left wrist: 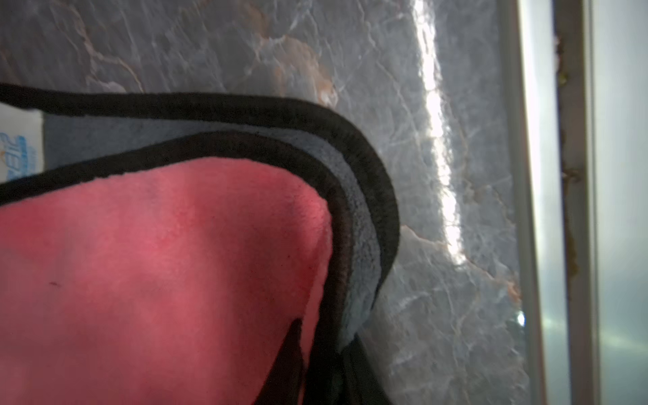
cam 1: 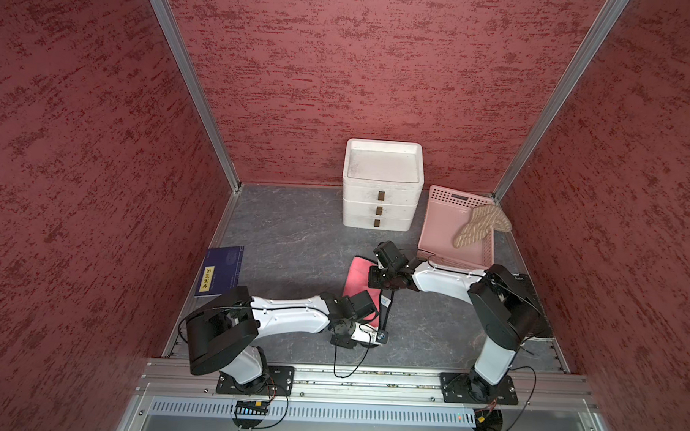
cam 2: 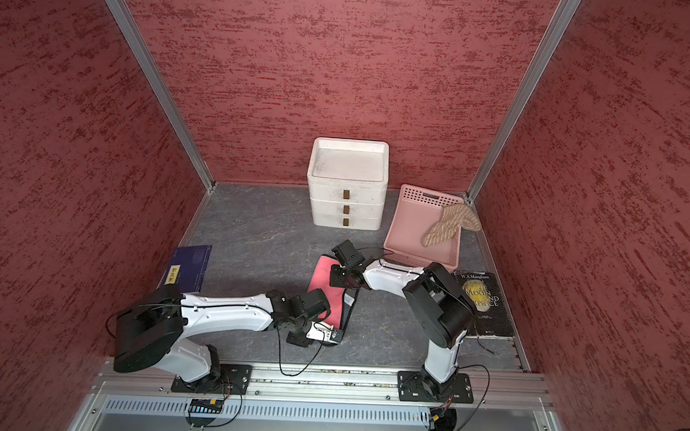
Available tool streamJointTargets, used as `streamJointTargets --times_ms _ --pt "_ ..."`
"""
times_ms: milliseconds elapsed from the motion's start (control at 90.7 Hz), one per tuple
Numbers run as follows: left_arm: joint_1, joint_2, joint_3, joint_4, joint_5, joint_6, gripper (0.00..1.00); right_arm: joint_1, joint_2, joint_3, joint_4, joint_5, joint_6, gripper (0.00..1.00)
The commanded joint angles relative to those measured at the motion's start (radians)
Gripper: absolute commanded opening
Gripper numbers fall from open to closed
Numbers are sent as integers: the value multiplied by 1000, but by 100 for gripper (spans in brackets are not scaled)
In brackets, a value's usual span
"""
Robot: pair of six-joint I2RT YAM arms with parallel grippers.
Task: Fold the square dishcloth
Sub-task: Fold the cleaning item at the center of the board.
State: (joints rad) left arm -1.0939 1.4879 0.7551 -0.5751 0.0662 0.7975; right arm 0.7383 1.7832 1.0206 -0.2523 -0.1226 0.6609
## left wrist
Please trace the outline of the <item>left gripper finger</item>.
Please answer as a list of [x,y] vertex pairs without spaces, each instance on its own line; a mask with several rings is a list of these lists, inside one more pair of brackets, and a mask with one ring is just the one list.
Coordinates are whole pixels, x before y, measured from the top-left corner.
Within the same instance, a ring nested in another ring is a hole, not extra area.
[[304,404],[382,404],[388,398],[359,335],[341,353],[312,361],[306,373]]

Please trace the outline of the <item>pink grey dishcloth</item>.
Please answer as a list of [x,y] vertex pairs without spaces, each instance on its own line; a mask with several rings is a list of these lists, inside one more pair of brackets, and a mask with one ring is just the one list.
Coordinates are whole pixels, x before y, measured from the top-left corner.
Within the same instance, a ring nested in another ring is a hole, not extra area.
[[1,87],[4,404],[304,404],[398,246],[380,157],[323,107]]

